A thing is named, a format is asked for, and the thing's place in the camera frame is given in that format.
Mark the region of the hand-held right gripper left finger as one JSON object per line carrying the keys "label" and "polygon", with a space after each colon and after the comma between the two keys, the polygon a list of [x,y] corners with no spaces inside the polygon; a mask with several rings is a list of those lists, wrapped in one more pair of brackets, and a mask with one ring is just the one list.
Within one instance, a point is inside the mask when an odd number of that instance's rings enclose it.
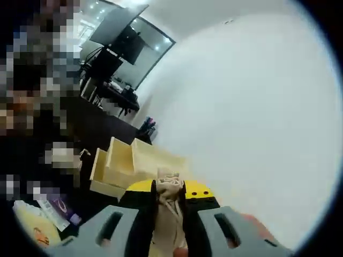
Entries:
{"label": "hand-held right gripper left finger", "polygon": [[107,206],[53,248],[54,256],[148,256],[157,213],[156,181],[127,188],[117,206]]}

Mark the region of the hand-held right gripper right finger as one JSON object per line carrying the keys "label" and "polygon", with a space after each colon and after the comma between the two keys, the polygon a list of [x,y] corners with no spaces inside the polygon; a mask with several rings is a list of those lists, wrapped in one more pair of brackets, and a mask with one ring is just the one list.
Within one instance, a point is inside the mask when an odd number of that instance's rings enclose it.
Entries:
{"label": "hand-held right gripper right finger", "polygon": [[189,256],[292,256],[277,240],[228,206],[195,180],[183,186],[183,230]]}

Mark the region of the person's right hand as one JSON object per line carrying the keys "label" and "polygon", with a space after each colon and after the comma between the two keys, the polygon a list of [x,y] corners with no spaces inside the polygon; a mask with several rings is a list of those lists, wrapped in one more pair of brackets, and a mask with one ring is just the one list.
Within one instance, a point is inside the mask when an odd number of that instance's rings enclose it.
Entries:
{"label": "person's right hand", "polygon": [[260,222],[255,216],[250,215],[250,214],[243,214],[241,213],[241,215],[247,220],[249,221],[251,224],[253,224],[255,226],[255,228],[258,231],[258,234],[263,238],[263,239],[267,239],[269,241],[273,241],[276,242],[277,240],[275,239],[275,237],[270,233],[270,231],[266,228],[266,226]]}

